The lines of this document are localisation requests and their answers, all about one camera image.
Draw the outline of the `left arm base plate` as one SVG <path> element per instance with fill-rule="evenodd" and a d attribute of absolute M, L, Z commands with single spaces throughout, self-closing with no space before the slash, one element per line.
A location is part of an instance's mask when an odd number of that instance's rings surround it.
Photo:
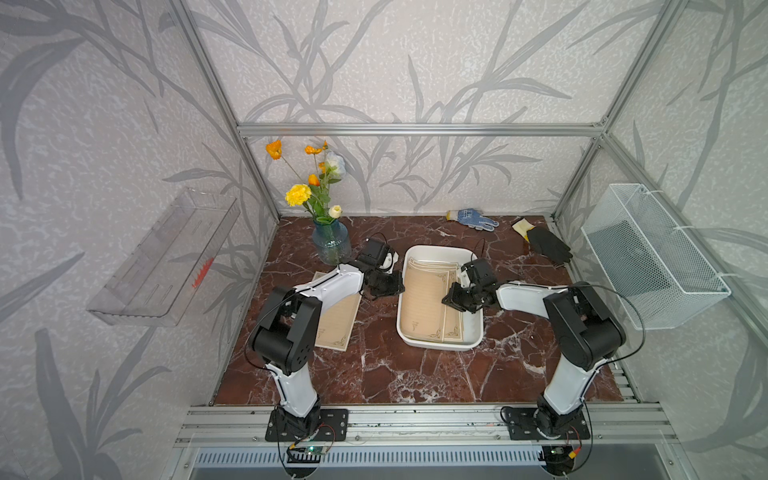
<path fill-rule="evenodd" d="M 272 443 L 305 439 L 344 441 L 349 426 L 348 409 L 313 408 L 307 417 L 297 417 L 278 406 L 269 417 L 265 440 Z"/>

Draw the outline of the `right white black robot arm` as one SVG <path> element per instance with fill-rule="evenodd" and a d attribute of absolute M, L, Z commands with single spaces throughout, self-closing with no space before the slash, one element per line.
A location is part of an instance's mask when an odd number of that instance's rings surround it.
<path fill-rule="evenodd" d="M 557 287 L 501 283 L 484 259 L 470 261 L 460 271 L 468 284 L 453 283 L 441 300 L 444 305 L 470 313 L 497 305 L 549 321 L 560 359 L 537 400 L 536 422 L 541 429 L 556 429 L 573 421 L 599 369 L 626 342 L 624 328 L 596 292 L 598 287 L 585 282 Z"/>

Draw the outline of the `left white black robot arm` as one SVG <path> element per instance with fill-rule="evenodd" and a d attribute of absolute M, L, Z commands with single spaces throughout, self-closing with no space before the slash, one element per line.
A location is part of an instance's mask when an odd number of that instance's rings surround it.
<path fill-rule="evenodd" d="M 315 349 L 321 316 L 363 291 L 380 298 L 397 296 L 404 290 L 399 270 L 361 270 L 351 264 L 342 264 L 309 283 L 272 290 L 247 345 L 272 373 L 284 413 L 305 420 L 319 409 L 308 362 Z"/>

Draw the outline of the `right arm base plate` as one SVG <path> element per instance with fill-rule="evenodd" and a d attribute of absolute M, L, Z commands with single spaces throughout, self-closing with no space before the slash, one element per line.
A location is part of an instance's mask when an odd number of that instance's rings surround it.
<path fill-rule="evenodd" d="M 503 424 L 511 440 L 589 440 L 591 427 L 582 407 L 559 415 L 548 407 L 503 406 Z"/>

